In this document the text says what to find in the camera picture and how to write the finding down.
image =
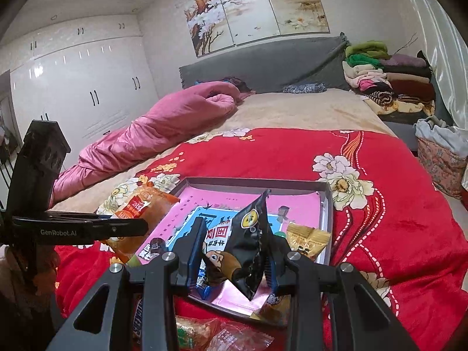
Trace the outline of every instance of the stack of folded blankets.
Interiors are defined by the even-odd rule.
[[[387,46],[378,41],[348,46],[345,53],[345,79],[374,112],[434,114],[435,91],[425,59],[404,54],[390,56]]]

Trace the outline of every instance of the white curtain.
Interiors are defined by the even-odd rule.
[[[413,0],[423,28],[424,54],[455,125],[468,130],[468,48],[437,0]]]

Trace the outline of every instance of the yellow oval logo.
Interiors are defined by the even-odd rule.
[[[245,214],[242,218],[240,225],[242,228],[249,228],[254,226],[258,222],[258,212],[256,209],[252,209],[249,213]]]

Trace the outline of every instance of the floral fabric basket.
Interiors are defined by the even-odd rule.
[[[424,138],[417,138],[417,156],[431,175],[434,186],[451,197],[462,199],[462,178],[467,160]]]

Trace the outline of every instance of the white wardrobe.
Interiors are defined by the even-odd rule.
[[[57,121],[72,149],[65,168],[85,146],[127,126],[158,100],[136,16],[51,25],[13,41],[2,55],[9,57],[21,137],[31,120]]]

